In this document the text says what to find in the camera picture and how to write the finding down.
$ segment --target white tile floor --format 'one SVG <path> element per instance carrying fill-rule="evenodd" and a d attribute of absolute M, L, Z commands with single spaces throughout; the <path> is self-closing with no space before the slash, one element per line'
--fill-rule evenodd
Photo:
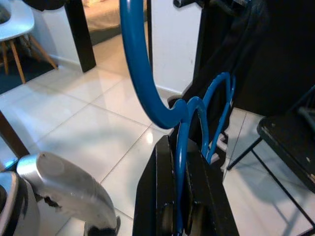
<path fill-rule="evenodd" d="M 126 62 L 122 45 L 115 40 L 121 38 L 94 49 L 116 45 L 112 57 L 124 64 L 109 70 L 107 57 L 99 52 L 103 59 L 97 58 L 99 65 L 90 72 L 82 75 L 65 68 L 51 71 L 1 95 L 0 108 L 31 153 L 52 151 L 95 177 L 108 191 L 122 219 L 119 236 L 129 236 L 137 182 L 155 143 L 169 130 L 156 127 L 144 114 L 128 73 L 121 70 Z M 260 119 L 233 110 L 227 162 L 257 138 Z M 265 143 L 256 151 L 315 220 L 315 195 Z M 0 155 L 2 161 L 13 158 L 2 140 Z M 241 236 L 293 236 L 310 228 L 252 155 L 225 174 L 223 184 Z M 44 202 L 38 205 L 40 236 L 83 235 L 82 221 L 55 213 Z"/>

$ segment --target blue hose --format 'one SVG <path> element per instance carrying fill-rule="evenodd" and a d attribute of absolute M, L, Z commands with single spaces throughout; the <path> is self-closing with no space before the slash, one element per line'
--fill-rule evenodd
<path fill-rule="evenodd" d="M 199 97 L 193 97 L 186 103 L 184 100 L 179 99 L 172 109 L 167 108 L 158 95 L 148 59 L 144 34 L 143 1 L 120 0 L 120 16 L 126 59 L 133 86 L 143 109 L 148 117 L 161 128 L 169 129 L 180 124 L 175 154 L 175 172 L 178 206 L 177 232 L 182 233 L 183 221 L 180 202 L 184 184 L 187 144 L 192 116 L 197 110 L 202 130 L 201 153 L 209 163 L 215 152 L 219 134 L 221 133 L 226 115 L 230 108 L 234 94 L 235 78 L 232 78 L 231 86 L 229 73 L 221 73 L 212 81 L 203 100 Z M 226 84 L 226 105 L 216 133 L 212 139 L 211 148 L 209 149 L 210 139 L 207 122 L 207 107 L 214 91 L 222 82 Z"/>

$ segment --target dark rug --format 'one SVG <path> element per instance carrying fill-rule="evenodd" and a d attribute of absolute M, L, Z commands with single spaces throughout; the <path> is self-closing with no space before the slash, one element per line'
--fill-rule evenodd
<path fill-rule="evenodd" d="M 45 61 L 38 62 L 29 57 L 20 59 L 21 67 L 26 81 L 30 81 L 54 68 Z M 9 74 L 4 72 L 4 66 L 0 66 L 0 94 L 7 92 L 22 84 L 22 80 L 16 66 L 15 60 L 9 62 Z"/>

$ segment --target chair leg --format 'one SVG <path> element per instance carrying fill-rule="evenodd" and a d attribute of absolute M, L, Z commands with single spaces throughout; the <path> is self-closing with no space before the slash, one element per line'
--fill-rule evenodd
<path fill-rule="evenodd" d="M 54 61 L 50 58 L 50 56 L 48 56 L 48 54 L 41 47 L 41 45 L 36 41 L 36 39 L 31 35 L 29 35 L 29 37 L 30 37 L 30 40 L 32 41 L 32 43 L 35 45 L 35 47 L 38 48 L 38 50 L 43 54 L 43 56 L 46 58 L 46 60 L 48 60 L 48 62 L 52 65 L 52 67 L 55 68 L 56 70 L 58 70 L 58 67 L 56 66 Z"/>
<path fill-rule="evenodd" d="M 8 64 L 8 57 L 6 55 L 6 45 L 5 45 L 4 41 L 1 42 L 1 46 L 2 46 L 2 52 L 3 52 L 4 70 L 5 70 L 5 74 L 8 75 L 9 74 L 9 64 Z"/>
<path fill-rule="evenodd" d="M 13 55 L 14 55 L 14 59 L 15 59 L 16 65 L 17 65 L 17 67 L 18 67 L 19 74 L 20 74 L 20 76 L 21 76 L 22 82 L 23 82 L 23 84 L 25 84 L 25 83 L 26 83 L 25 77 L 24 77 L 23 70 L 22 70 L 22 67 L 21 67 L 19 55 L 18 55 L 18 52 L 17 52 L 17 50 L 16 50 L 16 47 L 15 47 L 15 45 L 14 45 L 13 40 L 10 40 L 10 45 L 11 45 L 11 48 L 12 48 L 12 52 L 13 52 Z"/>
<path fill-rule="evenodd" d="M 24 35 L 21 36 L 21 39 L 25 42 L 25 44 L 27 45 L 27 47 L 29 48 L 31 55 L 38 61 L 41 61 L 40 56 L 37 54 L 37 52 L 32 48 L 30 42 L 24 37 Z"/>
<path fill-rule="evenodd" d="M 242 160 L 243 157 L 246 156 L 251 150 L 253 150 L 253 148 L 257 146 L 257 144 L 259 144 L 261 141 L 262 141 L 262 138 L 259 137 L 255 142 L 252 143 L 252 145 L 248 147 L 248 149 L 246 149 L 239 157 L 237 157 L 235 161 L 233 161 L 226 169 L 230 171 L 233 168 L 233 166 L 239 163 L 240 160 Z"/>

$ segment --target wooden leg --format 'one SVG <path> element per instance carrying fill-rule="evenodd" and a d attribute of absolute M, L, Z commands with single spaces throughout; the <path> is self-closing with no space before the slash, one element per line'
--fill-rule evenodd
<path fill-rule="evenodd" d="M 15 59 L 16 65 L 17 65 L 17 67 L 18 67 L 18 70 L 19 70 L 19 73 L 20 73 L 22 82 L 23 82 L 23 84 L 25 84 L 25 83 L 26 83 L 25 77 L 24 77 L 23 70 L 22 70 L 22 67 L 21 67 L 19 55 L 18 55 L 18 52 L 16 51 L 16 47 L 15 47 L 15 45 L 14 45 L 13 40 L 10 40 L 10 45 L 11 45 L 11 48 L 12 48 L 12 52 L 13 52 L 13 55 L 14 55 L 14 59 Z"/>
<path fill-rule="evenodd" d="M 5 74 L 8 75 L 9 65 L 8 65 L 8 57 L 6 56 L 6 45 L 4 41 L 1 42 L 1 46 L 2 46 L 2 52 L 3 52 L 4 70 L 5 70 Z"/>
<path fill-rule="evenodd" d="M 32 41 L 32 43 L 35 45 L 35 47 L 37 47 L 39 49 L 39 51 L 43 54 L 43 56 L 46 58 L 46 60 L 48 60 L 48 62 L 52 65 L 53 68 L 55 68 L 56 70 L 58 70 L 56 64 L 54 63 L 54 61 L 50 58 L 50 56 L 48 56 L 48 54 L 45 52 L 45 50 L 40 46 L 40 44 L 36 41 L 36 39 L 29 35 L 30 40 Z"/>
<path fill-rule="evenodd" d="M 21 39 L 25 42 L 25 44 L 27 45 L 27 47 L 29 48 L 30 52 L 31 52 L 31 55 L 38 61 L 40 62 L 41 61 L 41 58 L 40 56 L 38 55 L 38 53 L 33 50 L 30 42 L 24 37 L 24 35 L 21 36 Z"/>

